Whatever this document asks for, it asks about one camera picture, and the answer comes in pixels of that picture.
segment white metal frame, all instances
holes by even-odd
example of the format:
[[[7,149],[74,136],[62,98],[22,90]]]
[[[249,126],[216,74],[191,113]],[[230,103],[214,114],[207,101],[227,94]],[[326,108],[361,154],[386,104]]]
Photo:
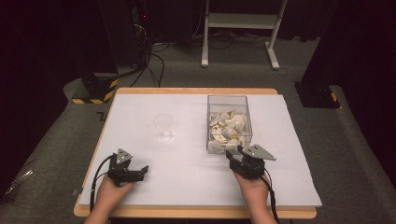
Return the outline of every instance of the white metal frame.
[[[281,0],[280,9],[275,15],[260,14],[234,14],[234,13],[209,13],[209,0],[206,0],[205,7],[205,33],[204,44],[202,49],[202,67],[209,66],[209,47],[208,47],[208,31],[209,27],[223,28],[249,28],[249,29],[265,29],[273,30],[269,42],[265,42],[265,48],[271,61],[273,69],[279,69],[279,63],[274,52],[274,44],[276,35],[282,22],[283,12],[285,11],[288,0]]]

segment human hand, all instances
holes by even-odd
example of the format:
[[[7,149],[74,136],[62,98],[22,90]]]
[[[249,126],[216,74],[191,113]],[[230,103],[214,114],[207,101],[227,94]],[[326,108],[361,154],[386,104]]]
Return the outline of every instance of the human hand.
[[[242,196],[247,203],[251,222],[254,224],[276,223],[274,217],[271,215],[267,207],[268,188],[262,182],[262,180],[259,178],[245,179],[234,171],[233,174],[238,181]],[[262,178],[264,178],[267,183],[269,183],[268,177],[266,175],[264,175]]]
[[[84,223],[107,223],[111,211],[122,201],[135,184],[127,183],[119,188],[110,177],[104,175],[102,184],[96,194],[95,206]]]
[[[114,181],[105,175],[96,194],[95,206],[107,208],[108,213],[110,213],[135,184],[136,183],[127,183],[125,186],[117,187]]]

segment wooden table edge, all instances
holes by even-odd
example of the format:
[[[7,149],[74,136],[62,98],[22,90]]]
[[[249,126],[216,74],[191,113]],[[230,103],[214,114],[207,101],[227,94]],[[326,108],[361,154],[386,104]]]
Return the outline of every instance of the wooden table edge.
[[[313,206],[278,206],[276,212],[281,219],[310,219],[317,215]],[[88,205],[76,203],[74,213],[77,217],[87,217]],[[245,206],[181,206],[181,205],[124,205],[117,207],[111,217],[129,218],[249,218]]]
[[[116,94],[277,94],[260,88],[119,88]]]

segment cable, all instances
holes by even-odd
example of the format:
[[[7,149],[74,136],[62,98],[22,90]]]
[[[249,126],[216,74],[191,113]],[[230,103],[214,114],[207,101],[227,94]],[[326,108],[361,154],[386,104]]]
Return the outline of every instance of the cable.
[[[221,0],[220,7],[219,7],[219,12],[222,11],[223,2],[224,2],[224,0]]]
[[[256,37],[254,37],[251,40],[237,40],[236,38],[238,37],[234,37],[234,43],[235,44],[257,44],[257,43],[261,43],[261,42],[265,42],[269,36],[260,36],[260,35],[256,35]]]
[[[98,177],[96,177],[95,181],[97,181],[102,175],[106,175],[107,172],[102,173],[101,175],[99,175]]]
[[[123,74],[120,74],[120,75],[112,76],[112,77],[110,77],[110,78],[118,79],[118,78],[120,78],[120,77],[128,77],[128,76],[131,76],[131,75],[133,75],[133,74],[138,73],[141,69],[142,69],[142,66],[140,65],[140,66],[138,66],[136,69],[134,69],[134,70],[132,70],[132,71],[130,71],[130,72],[126,72],[126,73],[123,73]]]
[[[150,58],[151,58],[151,54],[149,54],[148,59],[146,61],[144,61],[142,71],[139,73],[139,75],[137,76],[137,78],[134,80],[134,82],[131,84],[130,87],[132,87],[137,82],[137,80],[139,80],[139,78],[142,76],[142,74],[146,71],[146,68],[149,65]]]
[[[108,160],[110,160],[113,156],[114,156],[114,155],[111,155],[111,156],[105,158],[105,160],[102,161],[102,163],[100,163],[98,169],[96,170],[95,176],[94,176],[93,181],[92,181],[92,186],[91,186],[90,211],[92,211],[92,209],[93,209],[94,206],[95,206],[94,203],[95,203],[96,180],[97,180],[97,178],[99,178],[99,177],[98,177],[99,171],[100,171],[100,169],[102,168],[103,164],[105,164],[105,162],[108,161]]]
[[[266,168],[264,168],[265,173],[267,173],[268,175],[268,179],[270,180],[270,186],[272,187],[272,178],[270,176],[270,173],[268,172],[268,170]]]
[[[154,83],[154,87],[157,87],[156,83],[159,83],[157,77],[155,77],[154,72],[149,67],[148,67],[148,70],[151,73],[151,79],[152,79],[152,82]]]
[[[271,185],[262,177],[260,176],[260,179],[264,182],[264,184],[267,186],[268,191],[270,192],[270,196],[271,196],[271,209],[274,215],[274,219],[276,221],[276,223],[279,223],[279,217],[277,217],[277,212],[276,212],[276,199],[275,199],[275,192],[272,189],[272,181],[271,181]]]
[[[227,37],[229,37],[229,38],[228,38],[228,39],[216,38],[216,40],[218,40],[218,41],[230,41],[230,43],[229,43],[227,46],[223,47],[223,48],[214,47],[214,46],[211,45],[211,44],[207,44],[207,45],[208,45],[210,48],[212,48],[212,49],[227,49],[227,48],[229,48],[229,47],[233,44],[233,38],[230,36],[230,34],[228,34]]]
[[[197,29],[195,30],[194,34],[192,35],[192,38],[195,37],[195,35],[197,34],[197,32],[199,30],[199,26],[201,25],[202,11],[203,10],[204,10],[204,0],[201,0],[201,14],[199,15],[199,21],[198,21]]]
[[[163,70],[165,70],[165,63],[163,62],[163,59],[160,56],[158,56],[157,54],[151,54],[151,55],[161,60],[161,63],[163,64]],[[163,80],[163,70],[161,71],[160,81],[158,82],[158,87],[161,87],[161,81]]]

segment transparent glass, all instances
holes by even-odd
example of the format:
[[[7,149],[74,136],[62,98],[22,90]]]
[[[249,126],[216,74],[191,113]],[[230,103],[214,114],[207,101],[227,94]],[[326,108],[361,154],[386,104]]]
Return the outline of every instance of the transparent glass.
[[[169,141],[173,137],[171,130],[173,119],[170,115],[160,114],[154,118],[154,126],[159,132],[159,139]]]

